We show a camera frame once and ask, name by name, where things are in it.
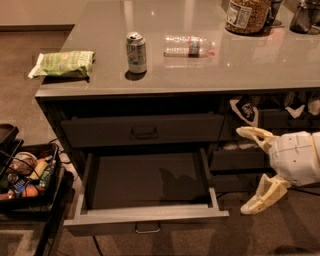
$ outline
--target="drawer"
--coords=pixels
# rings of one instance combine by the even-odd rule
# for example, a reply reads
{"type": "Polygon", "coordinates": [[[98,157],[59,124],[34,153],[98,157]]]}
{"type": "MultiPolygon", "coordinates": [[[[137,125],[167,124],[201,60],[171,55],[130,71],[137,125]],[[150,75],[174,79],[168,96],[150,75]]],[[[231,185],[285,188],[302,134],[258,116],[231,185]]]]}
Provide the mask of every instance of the drawer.
{"type": "Polygon", "coordinates": [[[152,233],[199,227],[220,211],[203,149],[107,156],[89,154],[72,219],[75,236],[152,233]]]}
{"type": "Polygon", "coordinates": [[[265,168],[265,153],[257,151],[215,151],[210,164],[211,171],[265,168]]]}
{"type": "Polygon", "coordinates": [[[74,118],[61,126],[72,147],[99,147],[218,140],[222,115],[190,114],[74,118]]]}

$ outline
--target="countertop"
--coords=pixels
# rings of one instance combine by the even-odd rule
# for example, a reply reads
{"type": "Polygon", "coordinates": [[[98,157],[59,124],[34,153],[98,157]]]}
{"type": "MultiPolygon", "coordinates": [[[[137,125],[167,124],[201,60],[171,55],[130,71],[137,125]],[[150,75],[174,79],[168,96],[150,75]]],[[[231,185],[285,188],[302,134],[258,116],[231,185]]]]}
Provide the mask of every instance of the countertop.
{"type": "Polygon", "coordinates": [[[45,79],[36,97],[286,90],[320,87],[320,35],[289,30],[293,13],[281,6],[267,35],[240,36],[225,29],[221,0],[90,2],[62,51],[93,50],[90,81],[45,79]],[[147,72],[126,78],[125,40],[146,38],[147,72]],[[198,35],[215,42],[214,56],[164,57],[166,35],[198,35]]]}

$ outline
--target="soda can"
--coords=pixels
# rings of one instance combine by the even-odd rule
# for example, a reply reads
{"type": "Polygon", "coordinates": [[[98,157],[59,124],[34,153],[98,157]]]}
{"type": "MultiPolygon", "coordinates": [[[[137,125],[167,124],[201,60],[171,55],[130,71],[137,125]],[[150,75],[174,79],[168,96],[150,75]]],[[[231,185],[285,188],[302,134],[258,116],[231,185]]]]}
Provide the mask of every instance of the soda can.
{"type": "Polygon", "coordinates": [[[135,74],[147,71],[146,40],[138,32],[127,34],[127,58],[129,71],[135,74]]]}

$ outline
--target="floor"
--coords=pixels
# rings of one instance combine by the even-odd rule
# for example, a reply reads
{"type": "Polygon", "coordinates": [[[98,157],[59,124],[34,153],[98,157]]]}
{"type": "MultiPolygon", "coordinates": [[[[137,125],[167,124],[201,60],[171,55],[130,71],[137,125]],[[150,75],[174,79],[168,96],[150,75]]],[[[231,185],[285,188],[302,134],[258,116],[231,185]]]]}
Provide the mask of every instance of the floor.
{"type": "MultiPolygon", "coordinates": [[[[0,32],[0,123],[18,126],[18,137],[25,145],[55,139],[34,100],[41,79],[31,80],[27,75],[40,52],[58,51],[67,36],[64,31],[0,32]]],[[[75,171],[71,165],[66,168],[75,171]]],[[[75,179],[75,192],[80,184],[80,179],[75,179]]],[[[229,210],[230,217],[206,229],[75,237],[61,225],[48,248],[57,256],[320,255],[320,189],[308,191],[317,194],[290,190],[276,205],[256,216],[240,214],[248,194],[221,196],[219,205],[229,210]]],[[[42,227],[39,223],[0,223],[0,255],[33,255],[42,227]]]]}

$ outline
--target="snack bag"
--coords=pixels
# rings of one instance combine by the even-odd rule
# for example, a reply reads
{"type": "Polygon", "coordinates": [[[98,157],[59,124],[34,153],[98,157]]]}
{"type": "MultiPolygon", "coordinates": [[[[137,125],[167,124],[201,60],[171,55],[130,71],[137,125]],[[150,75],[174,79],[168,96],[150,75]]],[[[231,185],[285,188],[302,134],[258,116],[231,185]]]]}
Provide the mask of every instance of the snack bag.
{"type": "Polygon", "coordinates": [[[40,53],[37,64],[28,77],[55,76],[70,78],[90,77],[95,52],[71,51],[59,53],[40,53]]]}

